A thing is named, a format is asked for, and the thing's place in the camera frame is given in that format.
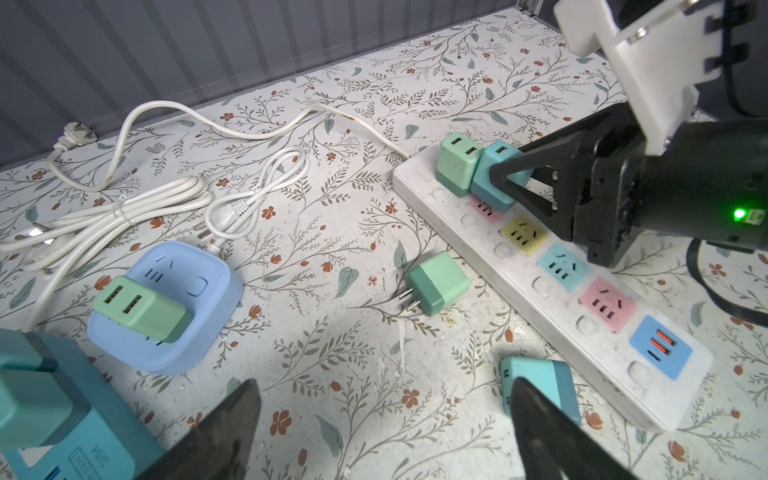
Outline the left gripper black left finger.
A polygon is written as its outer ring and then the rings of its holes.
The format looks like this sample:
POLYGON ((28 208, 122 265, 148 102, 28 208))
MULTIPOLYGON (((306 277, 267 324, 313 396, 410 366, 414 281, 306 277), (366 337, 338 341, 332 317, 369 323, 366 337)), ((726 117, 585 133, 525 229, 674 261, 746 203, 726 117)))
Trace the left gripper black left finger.
POLYGON ((261 412, 257 382, 243 381, 141 479, 243 479, 261 412))

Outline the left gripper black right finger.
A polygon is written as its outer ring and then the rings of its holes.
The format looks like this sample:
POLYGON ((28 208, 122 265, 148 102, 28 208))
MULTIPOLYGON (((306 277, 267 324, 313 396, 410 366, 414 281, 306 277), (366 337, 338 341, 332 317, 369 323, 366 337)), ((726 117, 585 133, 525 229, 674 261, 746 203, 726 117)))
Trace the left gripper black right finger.
POLYGON ((528 479, 632 479, 525 378, 512 384, 511 418, 528 479))

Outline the teal plug cube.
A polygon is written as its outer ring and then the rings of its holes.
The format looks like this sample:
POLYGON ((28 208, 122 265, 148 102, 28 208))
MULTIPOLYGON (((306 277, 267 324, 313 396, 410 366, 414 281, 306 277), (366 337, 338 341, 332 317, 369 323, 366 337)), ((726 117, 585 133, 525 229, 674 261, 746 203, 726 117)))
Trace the teal plug cube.
POLYGON ((557 360, 508 357, 499 364, 502 404, 511 416, 510 399, 513 383, 524 378, 556 405, 577 426, 582 424, 573 374, 570 366, 557 360))
POLYGON ((56 361, 33 349, 1 353, 1 448, 51 446, 89 413, 90 404, 56 361))
POLYGON ((494 184, 496 176, 491 170, 520 154, 518 148, 503 140, 496 140, 485 147, 473 175, 470 192, 495 211, 505 213, 510 210, 516 201, 494 184))

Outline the teal power strip with USB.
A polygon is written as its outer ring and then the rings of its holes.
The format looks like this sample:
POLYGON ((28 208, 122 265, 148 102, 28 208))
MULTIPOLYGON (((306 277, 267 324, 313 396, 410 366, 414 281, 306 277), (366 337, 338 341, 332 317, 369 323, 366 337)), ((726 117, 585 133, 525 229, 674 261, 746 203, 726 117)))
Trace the teal power strip with USB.
POLYGON ((74 341, 2 330, 2 474, 134 479, 164 453, 74 341))

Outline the white long power strip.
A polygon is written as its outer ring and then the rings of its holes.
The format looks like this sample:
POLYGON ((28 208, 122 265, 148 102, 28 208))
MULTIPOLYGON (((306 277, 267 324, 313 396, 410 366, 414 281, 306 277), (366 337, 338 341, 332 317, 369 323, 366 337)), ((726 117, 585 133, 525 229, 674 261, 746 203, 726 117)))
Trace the white long power strip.
POLYGON ((520 205, 493 214, 437 180, 431 146, 393 171, 395 192, 634 426, 678 429, 711 351, 520 205))

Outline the blue square socket cube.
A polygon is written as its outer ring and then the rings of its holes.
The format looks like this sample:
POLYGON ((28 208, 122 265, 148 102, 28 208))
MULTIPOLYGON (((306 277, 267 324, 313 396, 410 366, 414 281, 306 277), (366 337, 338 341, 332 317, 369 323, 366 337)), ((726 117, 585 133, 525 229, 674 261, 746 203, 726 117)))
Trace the blue square socket cube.
POLYGON ((242 276, 219 257, 162 242, 94 298, 87 334, 138 370, 183 374, 204 357, 243 293, 242 276))

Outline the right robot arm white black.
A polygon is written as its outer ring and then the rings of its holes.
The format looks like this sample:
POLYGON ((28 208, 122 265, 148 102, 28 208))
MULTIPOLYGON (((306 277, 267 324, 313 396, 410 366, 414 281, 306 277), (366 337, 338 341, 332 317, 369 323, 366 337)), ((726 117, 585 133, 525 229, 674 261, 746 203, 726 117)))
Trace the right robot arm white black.
POLYGON ((754 1, 560 1, 568 49, 601 51, 625 101, 534 141, 494 187, 590 263, 613 267, 645 230, 751 253, 767 246, 767 121, 696 122, 698 85, 749 55, 754 1))

